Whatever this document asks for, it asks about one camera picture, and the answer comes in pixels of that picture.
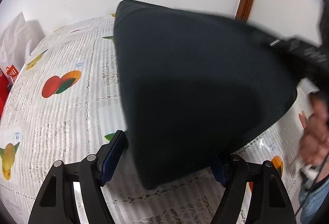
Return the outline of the person's right hand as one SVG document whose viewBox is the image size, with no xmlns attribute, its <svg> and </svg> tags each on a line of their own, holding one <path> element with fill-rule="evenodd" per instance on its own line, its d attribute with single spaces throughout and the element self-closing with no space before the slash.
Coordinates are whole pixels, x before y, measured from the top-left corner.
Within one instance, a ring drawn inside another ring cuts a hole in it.
<svg viewBox="0 0 329 224">
<path fill-rule="evenodd" d="M 299 143 L 299 155 L 305 164 L 320 165 L 328 154 L 328 105 L 320 92 L 310 93 L 313 114 L 306 118 L 299 114 L 303 136 Z"/>
</svg>

